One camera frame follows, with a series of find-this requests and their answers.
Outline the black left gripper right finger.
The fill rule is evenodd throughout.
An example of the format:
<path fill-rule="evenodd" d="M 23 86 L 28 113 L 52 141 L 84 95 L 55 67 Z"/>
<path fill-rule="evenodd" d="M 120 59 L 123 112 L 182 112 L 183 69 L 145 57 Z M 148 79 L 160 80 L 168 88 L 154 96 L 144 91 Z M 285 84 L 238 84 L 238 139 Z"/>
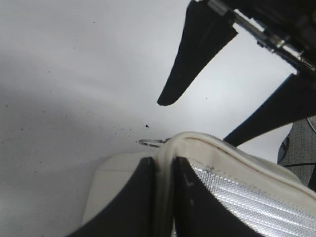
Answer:
<path fill-rule="evenodd" d="M 186 158 L 173 161 L 173 180 L 178 237 L 249 236 L 249 227 L 207 190 Z"/>

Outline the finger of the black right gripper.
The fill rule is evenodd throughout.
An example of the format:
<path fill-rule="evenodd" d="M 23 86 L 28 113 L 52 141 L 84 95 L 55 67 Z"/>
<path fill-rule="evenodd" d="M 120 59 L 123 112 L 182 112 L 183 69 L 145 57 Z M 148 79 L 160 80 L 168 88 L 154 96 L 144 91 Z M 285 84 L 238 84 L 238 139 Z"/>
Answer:
<path fill-rule="evenodd" d="M 206 2 L 190 2 L 185 16 L 178 52 L 157 103 L 175 103 L 202 69 L 236 35 L 234 15 L 220 15 Z"/>
<path fill-rule="evenodd" d="M 242 124 L 224 138 L 239 146 L 281 126 L 316 115 L 316 78 L 291 74 Z"/>

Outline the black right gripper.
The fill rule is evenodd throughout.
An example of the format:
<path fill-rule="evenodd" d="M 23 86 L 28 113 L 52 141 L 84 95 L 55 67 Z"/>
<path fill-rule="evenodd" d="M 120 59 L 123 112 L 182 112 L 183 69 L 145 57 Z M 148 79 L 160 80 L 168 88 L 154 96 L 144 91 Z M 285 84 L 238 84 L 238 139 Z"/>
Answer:
<path fill-rule="evenodd" d="M 316 2 L 314 0 L 199 0 L 220 15 L 230 11 L 234 24 L 281 57 L 299 74 L 316 75 Z"/>

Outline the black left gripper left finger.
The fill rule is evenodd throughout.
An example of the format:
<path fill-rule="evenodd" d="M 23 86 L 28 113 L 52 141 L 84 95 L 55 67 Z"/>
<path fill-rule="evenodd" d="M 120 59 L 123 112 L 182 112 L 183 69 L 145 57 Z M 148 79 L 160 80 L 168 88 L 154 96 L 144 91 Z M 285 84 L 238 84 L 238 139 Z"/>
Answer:
<path fill-rule="evenodd" d="M 155 200 L 155 163 L 140 159 L 115 198 L 71 237 L 149 237 Z"/>

